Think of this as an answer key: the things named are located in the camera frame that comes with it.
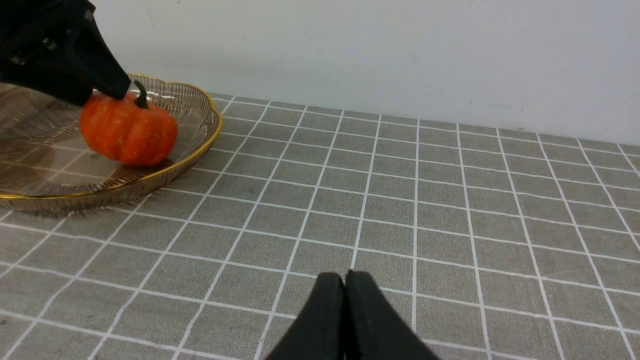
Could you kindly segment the black other-arm gripper body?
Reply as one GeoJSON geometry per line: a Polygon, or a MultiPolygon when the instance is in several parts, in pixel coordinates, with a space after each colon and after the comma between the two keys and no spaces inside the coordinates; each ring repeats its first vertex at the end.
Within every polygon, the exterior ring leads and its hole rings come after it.
{"type": "Polygon", "coordinates": [[[73,61],[73,37],[93,22],[89,0],[3,0],[1,83],[82,106],[93,87],[73,61]]]}

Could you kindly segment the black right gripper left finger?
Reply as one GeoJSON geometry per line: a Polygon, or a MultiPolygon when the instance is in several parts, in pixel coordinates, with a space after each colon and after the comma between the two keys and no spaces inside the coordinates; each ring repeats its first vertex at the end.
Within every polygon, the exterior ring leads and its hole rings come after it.
{"type": "Polygon", "coordinates": [[[333,272],[320,273],[295,321],[270,351],[268,360],[342,360],[345,286],[333,272]]]}

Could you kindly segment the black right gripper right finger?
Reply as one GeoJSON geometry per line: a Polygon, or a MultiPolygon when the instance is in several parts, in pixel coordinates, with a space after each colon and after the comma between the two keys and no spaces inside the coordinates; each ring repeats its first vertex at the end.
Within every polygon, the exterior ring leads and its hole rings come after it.
{"type": "Polygon", "coordinates": [[[373,276],[350,270],[346,360],[438,360],[388,302],[373,276]]]}

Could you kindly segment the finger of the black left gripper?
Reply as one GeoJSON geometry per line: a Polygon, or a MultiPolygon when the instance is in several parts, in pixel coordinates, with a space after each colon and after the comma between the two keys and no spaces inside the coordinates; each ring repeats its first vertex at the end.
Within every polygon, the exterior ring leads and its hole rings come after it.
{"type": "Polygon", "coordinates": [[[65,42],[66,91],[69,101],[87,101],[98,91],[114,100],[123,100],[131,80],[111,53],[94,18],[94,10],[81,10],[65,42]]]}

